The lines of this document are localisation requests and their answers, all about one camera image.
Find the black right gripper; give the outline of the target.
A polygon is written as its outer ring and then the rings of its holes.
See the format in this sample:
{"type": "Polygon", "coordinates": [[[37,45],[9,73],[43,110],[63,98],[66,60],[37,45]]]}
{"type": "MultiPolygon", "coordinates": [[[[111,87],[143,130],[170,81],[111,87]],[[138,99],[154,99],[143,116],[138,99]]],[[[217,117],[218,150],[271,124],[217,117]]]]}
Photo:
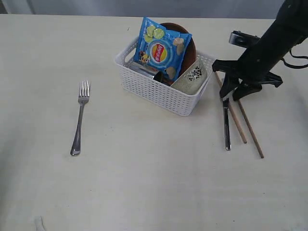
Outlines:
{"type": "Polygon", "coordinates": [[[280,76],[271,73],[271,69],[297,44],[301,43],[301,19],[277,18],[259,41],[245,48],[238,60],[215,60],[214,72],[224,72],[225,77],[219,91],[225,98],[236,89],[234,101],[261,91],[264,84],[279,87],[280,76]]]}

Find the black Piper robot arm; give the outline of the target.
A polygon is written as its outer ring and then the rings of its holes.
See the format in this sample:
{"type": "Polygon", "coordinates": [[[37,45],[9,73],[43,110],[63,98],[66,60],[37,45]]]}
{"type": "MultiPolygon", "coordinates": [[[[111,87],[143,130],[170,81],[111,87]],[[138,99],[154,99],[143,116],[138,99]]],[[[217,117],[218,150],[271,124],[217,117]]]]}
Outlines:
{"type": "Polygon", "coordinates": [[[259,92],[265,84],[279,87],[283,81],[271,69],[296,45],[308,37],[308,2],[286,0],[276,20],[262,37],[233,31],[229,43],[245,48],[238,60],[215,60],[214,72],[224,72],[219,95],[225,98],[232,93],[237,101],[259,92]]]}

